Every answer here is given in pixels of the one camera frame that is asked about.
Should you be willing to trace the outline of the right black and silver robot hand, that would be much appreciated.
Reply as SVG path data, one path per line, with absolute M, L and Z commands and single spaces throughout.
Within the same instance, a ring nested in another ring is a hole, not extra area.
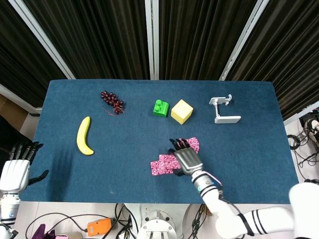
M 203 170 L 203 163 L 186 139 L 170 139 L 170 142 L 174 149 L 170 148 L 168 153 L 173 154 L 180 165 L 179 169 L 172 170 L 173 174 L 192 175 L 198 170 Z

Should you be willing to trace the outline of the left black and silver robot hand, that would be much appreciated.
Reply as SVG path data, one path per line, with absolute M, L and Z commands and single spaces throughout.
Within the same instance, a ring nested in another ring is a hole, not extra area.
M 12 147 L 0 177 L 0 191 L 3 194 L 20 194 L 28 186 L 46 178 L 49 173 L 48 170 L 37 177 L 29 177 L 30 167 L 35 155 L 42 147 L 43 144 L 38 141 L 19 142 Z

